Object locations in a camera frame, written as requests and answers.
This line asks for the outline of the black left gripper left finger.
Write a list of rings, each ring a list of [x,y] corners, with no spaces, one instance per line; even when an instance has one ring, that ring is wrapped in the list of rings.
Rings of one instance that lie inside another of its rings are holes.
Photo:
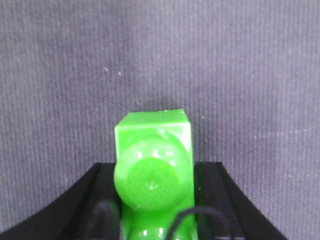
[[[118,240],[121,201],[113,163],[94,164],[48,206],[1,233],[2,240]]]

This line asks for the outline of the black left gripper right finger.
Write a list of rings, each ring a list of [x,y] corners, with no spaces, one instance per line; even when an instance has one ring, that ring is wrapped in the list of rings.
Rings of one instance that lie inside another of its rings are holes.
[[[220,211],[226,217],[234,239],[286,239],[242,192],[221,162],[197,162],[194,188],[196,206]]]

